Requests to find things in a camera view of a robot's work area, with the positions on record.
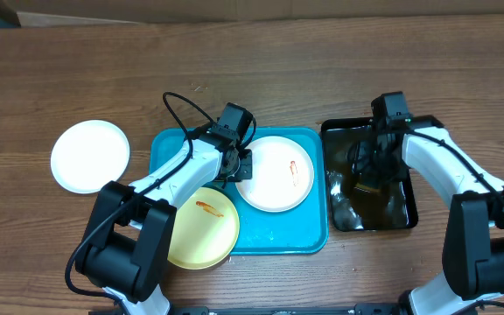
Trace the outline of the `green orange sponge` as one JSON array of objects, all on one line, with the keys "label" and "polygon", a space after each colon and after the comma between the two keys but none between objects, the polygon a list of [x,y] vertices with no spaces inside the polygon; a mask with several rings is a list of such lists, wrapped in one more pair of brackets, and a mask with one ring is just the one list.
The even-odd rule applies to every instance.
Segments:
[{"label": "green orange sponge", "polygon": [[354,188],[368,193],[379,193],[382,190],[382,182],[378,178],[359,176]]}]

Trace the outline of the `white plate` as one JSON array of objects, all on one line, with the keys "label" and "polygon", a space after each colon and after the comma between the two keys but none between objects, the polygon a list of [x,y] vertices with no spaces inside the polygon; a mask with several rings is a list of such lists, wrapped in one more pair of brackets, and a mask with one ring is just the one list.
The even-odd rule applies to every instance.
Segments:
[{"label": "white plate", "polygon": [[111,122],[87,120],[67,129],[55,142],[51,172],[72,193],[90,194],[118,180],[130,161],[130,144]]},{"label": "white plate", "polygon": [[314,165],[303,147],[283,136],[264,136],[253,141],[252,178],[236,184],[252,207],[281,213],[297,207],[314,184]]}]

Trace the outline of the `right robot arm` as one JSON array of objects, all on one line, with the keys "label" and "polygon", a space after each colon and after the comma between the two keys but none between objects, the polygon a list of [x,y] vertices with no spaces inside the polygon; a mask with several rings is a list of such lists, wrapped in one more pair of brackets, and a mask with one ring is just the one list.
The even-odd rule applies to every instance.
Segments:
[{"label": "right robot arm", "polygon": [[361,183],[418,172],[449,208],[442,270],[403,294],[401,314],[471,314],[504,308],[504,181],[478,166],[431,115],[371,120],[349,151]]}]

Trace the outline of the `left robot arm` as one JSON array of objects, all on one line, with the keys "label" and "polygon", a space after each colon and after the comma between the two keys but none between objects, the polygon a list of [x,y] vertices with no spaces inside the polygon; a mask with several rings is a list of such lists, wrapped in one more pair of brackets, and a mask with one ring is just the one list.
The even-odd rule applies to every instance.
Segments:
[{"label": "left robot arm", "polygon": [[249,179],[249,126],[209,122],[185,132],[176,155],[130,185],[108,182],[65,270],[86,276],[116,314],[166,314],[159,288],[179,208],[203,185]]}]

